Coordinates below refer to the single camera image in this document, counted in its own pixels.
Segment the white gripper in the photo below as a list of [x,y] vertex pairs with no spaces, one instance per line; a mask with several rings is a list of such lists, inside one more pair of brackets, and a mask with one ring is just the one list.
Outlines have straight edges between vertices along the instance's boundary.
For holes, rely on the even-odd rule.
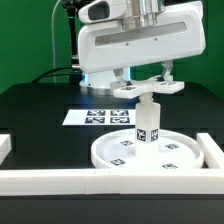
[[160,81],[172,81],[174,59],[201,54],[205,49],[203,4],[170,5],[153,26],[125,30],[120,20],[88,24],[78,35],[81,70],[87,74],[114,70],[112,88],[130,84],[123,69],[162,62]]

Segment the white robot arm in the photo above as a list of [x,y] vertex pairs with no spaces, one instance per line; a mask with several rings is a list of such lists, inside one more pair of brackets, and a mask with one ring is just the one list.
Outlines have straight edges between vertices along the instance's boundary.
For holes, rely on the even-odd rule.
[[78,13],[81,86],[105,91],[135,66],[163,62],[205,49],[200,1],[166,6],[163,0],[94,0]]

